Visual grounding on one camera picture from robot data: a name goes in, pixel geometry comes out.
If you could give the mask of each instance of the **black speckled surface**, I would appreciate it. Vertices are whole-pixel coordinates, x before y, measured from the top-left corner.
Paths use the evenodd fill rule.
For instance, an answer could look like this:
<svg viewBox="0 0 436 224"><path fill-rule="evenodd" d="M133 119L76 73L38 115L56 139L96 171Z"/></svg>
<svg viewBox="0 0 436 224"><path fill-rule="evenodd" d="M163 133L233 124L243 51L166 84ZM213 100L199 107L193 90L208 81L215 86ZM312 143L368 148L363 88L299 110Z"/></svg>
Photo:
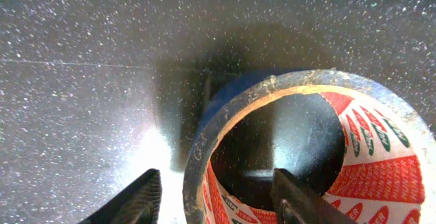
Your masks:
<svg viewBox="0 0 436 224"><path fill-rule="evenodd" d="M0 8L4 223L77 222L153 166L179 186L165 192L163 183L161 211L184 223L183 169L210 75L336 68L387 86L436 131L436 0L0 0Z"/></svg>

